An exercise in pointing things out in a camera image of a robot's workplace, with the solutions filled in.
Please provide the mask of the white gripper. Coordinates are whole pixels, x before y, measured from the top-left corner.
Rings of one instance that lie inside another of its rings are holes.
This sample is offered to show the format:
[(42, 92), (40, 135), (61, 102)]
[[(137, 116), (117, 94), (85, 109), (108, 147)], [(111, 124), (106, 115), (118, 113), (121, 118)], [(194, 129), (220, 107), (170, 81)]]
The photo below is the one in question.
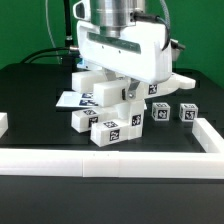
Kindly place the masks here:
[(106, 68), (108, 81), (116, 79), (115, 72), (133, 78), (128, 84), (128, 99), (136, 98), (140, 81), (158, 84), (172, 74), (171, 46), (164, 49), (163, 24), (136, 22), (122, 29), (119, 38), (111, 38), (101, 35), (98, 26), (79, 21), (77, 37), (82, 58)]

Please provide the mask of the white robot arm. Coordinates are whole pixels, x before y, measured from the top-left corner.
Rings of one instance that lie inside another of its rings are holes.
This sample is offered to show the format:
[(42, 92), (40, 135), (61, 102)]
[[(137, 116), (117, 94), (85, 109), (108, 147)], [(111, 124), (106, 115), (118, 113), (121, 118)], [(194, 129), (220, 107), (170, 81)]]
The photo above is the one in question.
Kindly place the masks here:
[(170, 18), (147, 14), (144, 0), (80, 0), (73, 6), (82, 58), (134, 82), (160, 84), (172, 75)]

